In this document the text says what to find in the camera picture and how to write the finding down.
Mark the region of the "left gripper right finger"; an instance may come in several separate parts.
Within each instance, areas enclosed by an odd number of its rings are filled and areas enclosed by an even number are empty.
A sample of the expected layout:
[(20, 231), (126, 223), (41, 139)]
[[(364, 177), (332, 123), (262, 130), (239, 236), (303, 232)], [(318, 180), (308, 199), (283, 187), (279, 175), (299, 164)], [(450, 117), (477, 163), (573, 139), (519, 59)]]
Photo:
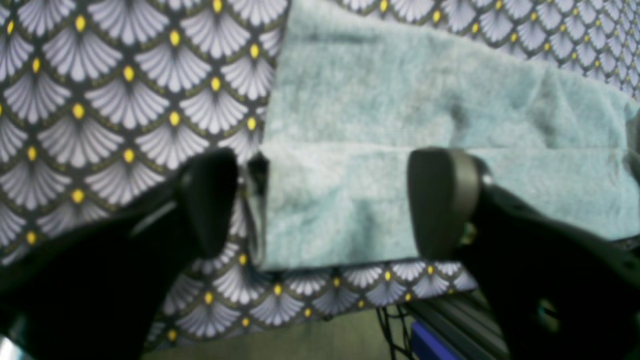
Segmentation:
[(536, 210), (481, 158), (421, 148), (407, 158), (420, 257), (460, 262), (514, 360), (637, 360), (639, 255)]

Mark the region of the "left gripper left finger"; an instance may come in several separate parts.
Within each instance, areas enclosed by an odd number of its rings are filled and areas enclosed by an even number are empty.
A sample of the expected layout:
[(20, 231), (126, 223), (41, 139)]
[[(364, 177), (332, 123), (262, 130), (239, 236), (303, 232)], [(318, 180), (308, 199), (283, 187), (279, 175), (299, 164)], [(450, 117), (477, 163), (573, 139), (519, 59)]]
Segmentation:
[(2, 268), (1, 354), (141, 358), (181, 272), (222, 252), (238, 175), (233, 151), (198, 155), (109, 217), (64, 231)]

